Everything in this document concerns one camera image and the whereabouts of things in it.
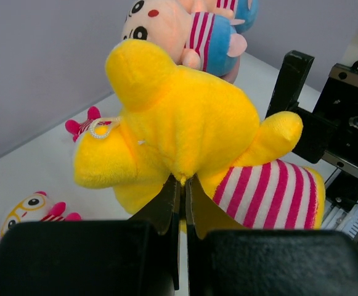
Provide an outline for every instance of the gray wall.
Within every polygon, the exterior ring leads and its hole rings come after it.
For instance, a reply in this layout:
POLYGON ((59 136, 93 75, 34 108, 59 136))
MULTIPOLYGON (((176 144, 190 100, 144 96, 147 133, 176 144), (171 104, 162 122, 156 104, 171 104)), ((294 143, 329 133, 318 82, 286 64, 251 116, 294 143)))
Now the gray wall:
MULTIPOLYGON (((0 155, 110 92, 104 61, 132 0, 0 0, 0 155)), ((249 53, 316 56, 320 89, 358 27, 358 0, 260 0, 249 53)))
POLYGON ((306 83, 321 91, 358 32, 358 0, 259 0, 247 52, 280 68, 295 49, 315 57, 306 83))
POLYGON ((106 96, 132 0, 0 0, 0 155, 106 96))

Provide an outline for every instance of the pink ears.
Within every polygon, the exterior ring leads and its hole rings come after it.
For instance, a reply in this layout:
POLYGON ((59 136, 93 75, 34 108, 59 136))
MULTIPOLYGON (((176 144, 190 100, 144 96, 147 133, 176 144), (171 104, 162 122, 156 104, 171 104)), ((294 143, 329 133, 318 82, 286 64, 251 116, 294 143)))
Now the pink ears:
POLYGON ((69 119, 65 122, 65 129, 71 134, 77 134, 80 130, 80 124, 73 119, 69 119))
POLYGON ((74 121, 73 119, 69 119, 69 120, 67 120, 67 122, 65 122, 65 129, 70 134, 73 135, 73 142, 76 142, 76 140, 79 137, 80 129, 82 128, 82 125, 84 125, 87 121, 95 120, 98 118, 101 118, 99 109, 95 106, 92 106, 87 111, 87 120, 86 121, 84 121, 82 123, 78 123, 77 121, 74 121))
POLYGON ((47 194, 46 194, 44 191, 36 191, 35 193, 36 193, 36 194, 41 194, 41 195, 47 196, 47 194))
POLYGON ((99 109, 95 106, 90 107, 87 111, 87 119, 88 120, 95 120, 101 118, 99 109))

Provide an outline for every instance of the plush toy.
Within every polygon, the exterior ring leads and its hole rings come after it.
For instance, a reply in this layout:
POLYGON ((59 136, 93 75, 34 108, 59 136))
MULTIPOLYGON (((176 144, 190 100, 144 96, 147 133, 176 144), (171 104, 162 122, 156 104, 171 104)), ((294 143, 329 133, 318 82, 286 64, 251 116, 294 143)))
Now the plush toy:
POLYGON ((141 0, 129 12, 122 38, 151 41, 177 64, 232 76, 229 73, 247 47, 232 27, 242 22, 209 12, 189 14, 176 0, 141 0))
MULTIPOLYGON (((87 111, 87 120, 78 123, 77 121, 74 121, 73 119, 69 119, 67 122, 65 122, 65 129, 73 135, 73 142, 76 142, 79 135, 88 130, 90 124, 95 120, 101 118, 99 109, 95 106, 92 106, 87 111)), ((99 122, 99 125, 109 125, 110 122, 108 121, 101 121, 99 122)))
POLYGON ((11 208, 0 222, 0 238, 11 227, 26 221, 79 221, 78 213, 70 213, 64 218, 66 203, 54 204, 43 191, 35 192, 11 208))
POLYGON ((241 89, 177 66, 143 40, 117 45, 105 68, 123 109, 113 128, 96 126, 76 143, 79 185, 112 186, 120 204, 135 213, 170 173, 181 184, 197 174, 206 194, 242 224, 320 226, 320 176, 277 160, 300 138, 297 114, 280 112, 260 123, 241 89))
POLYGON ((244 20, 236 26, 239 34, 250 29, 258 14, 258 0, 179 0, 187 12, 207 11, 228 19, 244 20))

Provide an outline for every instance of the yellow plush toy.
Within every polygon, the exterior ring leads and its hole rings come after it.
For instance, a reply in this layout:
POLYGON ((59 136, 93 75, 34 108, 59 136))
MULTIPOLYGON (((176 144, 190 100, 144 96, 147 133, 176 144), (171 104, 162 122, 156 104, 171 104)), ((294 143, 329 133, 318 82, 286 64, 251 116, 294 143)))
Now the yellow plush toy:
POLYGON ((105 68, 124 107, 116 123, 95 122, 96 128, 78 139, 79 185, 113 187, 120 204, 135 213, 159 193, 169 174, 182 184, 197 174, 205 192, 245 226, 320 226, 321 178, 277 160, 298 142, 299 116, 280 112, 260 123, 241 89, 177 66, 143 40, 117 45, 105 68))

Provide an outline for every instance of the pink and white striped fabric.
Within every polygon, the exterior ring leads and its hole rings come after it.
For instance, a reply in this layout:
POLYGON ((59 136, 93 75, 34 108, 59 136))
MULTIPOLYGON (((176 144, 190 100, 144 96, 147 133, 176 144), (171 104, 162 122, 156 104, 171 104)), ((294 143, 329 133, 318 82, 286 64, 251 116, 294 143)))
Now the pink and white striped fabric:
POLYGON ((92 122, 93 122, 93 120, 86 120, 85 122, 80 124, 79 134, 83 134, 86 130, 88 130, 88 128, 90 127, 92 122))
POLYGON ((304 168, 276 160, 231 168, 213 200, 248 228, 312 229, 317 184, 304 168))
POLYGON ((216 7, 230 9, 236 14, 238 0, 217 0, 216 7))
POLYGON ((214 24, 214 14, 196 12, 192 14, 191 34, 184 48, 193 49, 201 58, 201 69, 206 71, 208 66, 209 40, 214 24))
POLYGON ((61 216, 54 216, 54 215, 47 215, 45 217, 43 217, 41 219, 41 221, 46 222, 46 221, 63 221, 65 220, 64 217, 61 216))

